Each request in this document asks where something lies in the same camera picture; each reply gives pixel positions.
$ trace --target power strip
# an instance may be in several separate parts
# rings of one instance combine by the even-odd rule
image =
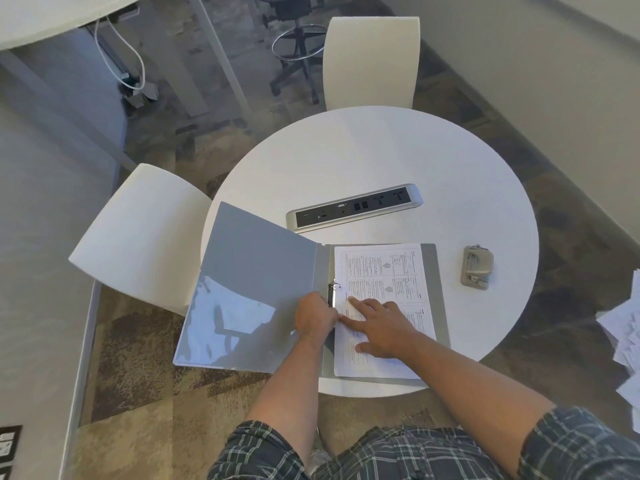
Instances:
[[[377,192],[334,200],[287,213],[287,228],[296,233],[381,216],[422,205],[414,184],[398,185]]]

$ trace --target open binder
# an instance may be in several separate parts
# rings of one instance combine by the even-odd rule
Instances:
[[[173,363],[274,372],[297,340],[294,314],[300,297],[318,291],[331,302],[335,246],[221,202]],[[450,346],[436,246],[422,244],[421,249],[436,339]],[[324,378],[335,378],[333,338],[331,332],[324,345]],[[424,384],[419,379],[341,379]]]

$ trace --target person's right hand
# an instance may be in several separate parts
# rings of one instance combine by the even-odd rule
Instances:
[[[340,321],[350,329],[364,333],[369,339],[368,342],[358,344],[356,352],[371,354],[374,357],[401,359],[402,350],[407,348],[411,339],[416,334],[422,335],[393,301],[381,305],[377,299],[360,301],[350,296],[349,303],[363,314],[366,320],[351,320],[340,314]]]

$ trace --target white cable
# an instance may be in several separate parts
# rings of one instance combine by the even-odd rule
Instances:
[[[142,88],[145,87],[145,83],[147,82],[146,74],[145,74],[145,63],[142,61],[142,57],[140,57],[140,54],[138,53],[138,51],[135,48],[133,48],[129,42],[124,40],[124,37],[122,35],[120,35],[119,31],[116,30],[116,27],[113,26],[113,24],[111,23],[111,21],[108,18],[107,18],[107,22],[109,23],[109,26],[113,29],[113,31],[116,32],[116,35],[118,36],[118,38],[120,40],[122,40],[127,47],[132,49],[133,53],[136,55],[136,57],[140,61],[140,65],[142,67],[142,77],[141,77],[141,80],[140,80],[139,87],[136,88],[134,86],[128,85],[126,82],[124,82],[120,78],[120,76],[118,74],[116,74],[116,72],[113,71],[113,69],[109,65],[109,62],[107,61],[107,57],[104,55],[104,52],[102,51],[102,48],[100,47],[100,42],[98,42],[98,25],[100,24],[99,21],[96,21],[95,28],[93,29],[93,39],[95,40],[95,46],[98,48],[98,52],[100,52],[100,55],[102,56],[102,60],[104,61],[105,65],[107,65],[107,69],[109,69],[109,72],[111,72],[113,74],[113,76],[118,80],[118,82],[121,83],[126,88],[130,88],[130,89],[133,89],[135,91],[136,90],[139,91],[139,90],[141,90]]]

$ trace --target person's left hand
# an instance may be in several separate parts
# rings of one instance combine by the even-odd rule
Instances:
[[[338,311],[329,307],[317,291],[300,298],[296,309],[296,330],[301,337],[323,344],[337,321]]]

